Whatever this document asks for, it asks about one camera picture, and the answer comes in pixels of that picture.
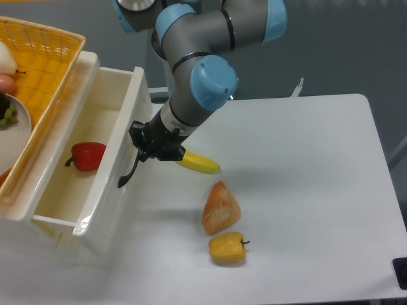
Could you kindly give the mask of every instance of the pepper stem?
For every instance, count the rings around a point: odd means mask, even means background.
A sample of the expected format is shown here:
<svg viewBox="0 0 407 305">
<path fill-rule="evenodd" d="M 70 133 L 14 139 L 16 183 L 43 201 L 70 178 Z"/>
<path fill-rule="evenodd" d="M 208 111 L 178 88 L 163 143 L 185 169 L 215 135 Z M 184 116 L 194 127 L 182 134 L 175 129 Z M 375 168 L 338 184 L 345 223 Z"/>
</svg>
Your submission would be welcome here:
<svg viewBox="0 0 407 305">
<path fill-rule="evenodd" d="M 68 159 L 68 161 L 65 162 L 65 166 L 66 166 L 66 167 L 69 167 L 69 166 L 71 165 L 71 162 L 72 162 L 72 161 L 75 161 L 75 158 L 74 158 L 74 157 L 70 157 L 70 158 Z"/>
</svg>

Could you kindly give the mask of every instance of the bread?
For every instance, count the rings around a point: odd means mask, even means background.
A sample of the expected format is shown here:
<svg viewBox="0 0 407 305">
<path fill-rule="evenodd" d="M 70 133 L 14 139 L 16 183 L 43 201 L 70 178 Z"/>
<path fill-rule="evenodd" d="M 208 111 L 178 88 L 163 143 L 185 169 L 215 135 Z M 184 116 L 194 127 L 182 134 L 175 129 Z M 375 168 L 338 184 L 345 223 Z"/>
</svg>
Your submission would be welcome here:
<svg viewBox="0 0 407 305">
<path fill-rule="evenodd" d="M 215 183 L 202 214 L 202 226 L 209 235 L 234 225 L 241 215 L 240 207 L 223 181 Z"/>
</svg>

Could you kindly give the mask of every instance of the white plastic drawer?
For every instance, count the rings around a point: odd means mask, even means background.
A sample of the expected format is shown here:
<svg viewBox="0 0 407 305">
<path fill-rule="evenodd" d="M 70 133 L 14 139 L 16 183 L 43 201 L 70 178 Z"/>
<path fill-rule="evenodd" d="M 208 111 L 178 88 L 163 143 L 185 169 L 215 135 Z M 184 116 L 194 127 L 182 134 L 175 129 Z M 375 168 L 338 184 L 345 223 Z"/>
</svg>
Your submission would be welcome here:
<svg viewBox="0 0 407 305">
<path fill-rule="evenodd" d="M 133 120 L 151 117 L 151 101 L 144 71 L 100 68 L 67 145 L 32 216 L 32 223 L 55 242 L 72 234 L 95 254 L 106 251 L 126 200 L 127 186 L 118 189 L 121 175 L 131 168 L 135 154 L 128 128 Z M 71 147 L 80 142 L 106 144 L 96 172 L 65 167 Z"/>
</svg>

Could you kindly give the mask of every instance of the banana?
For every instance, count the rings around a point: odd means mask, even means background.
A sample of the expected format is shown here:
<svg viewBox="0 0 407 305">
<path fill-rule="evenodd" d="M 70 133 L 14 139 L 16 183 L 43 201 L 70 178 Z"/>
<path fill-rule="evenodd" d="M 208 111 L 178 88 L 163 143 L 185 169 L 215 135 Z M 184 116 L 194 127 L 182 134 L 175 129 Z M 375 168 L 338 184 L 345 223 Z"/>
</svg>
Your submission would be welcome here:
<svg viewBox="0 0 407 305">
<path fill-rule="evenodd" d="M 186 151 L 184 158 L 176 162 L 183 167 L 201 173 L 214 173 L 221 168 L 214 160 L 200 156 L 199 154 L 194 154 L 190 151 Z"/>
</svg>

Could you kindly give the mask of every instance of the yellow basket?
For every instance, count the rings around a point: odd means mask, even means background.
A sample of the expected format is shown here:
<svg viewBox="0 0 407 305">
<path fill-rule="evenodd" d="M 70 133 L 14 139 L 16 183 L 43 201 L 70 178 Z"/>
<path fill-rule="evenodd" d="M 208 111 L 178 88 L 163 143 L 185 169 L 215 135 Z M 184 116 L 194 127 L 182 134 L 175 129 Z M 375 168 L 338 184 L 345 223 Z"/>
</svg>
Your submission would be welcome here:
<svg viewBox="0 0 407 305">
<path fill-rule="evenodd" d="M 17 61 L 13 94 L 26 106 L 32 121 L 31 137 L 0 187 L 0 197 L 13 187 L 50 120 L 85 37 L 53 27 L 0 16 L 0 41 Z"/>
</svg>

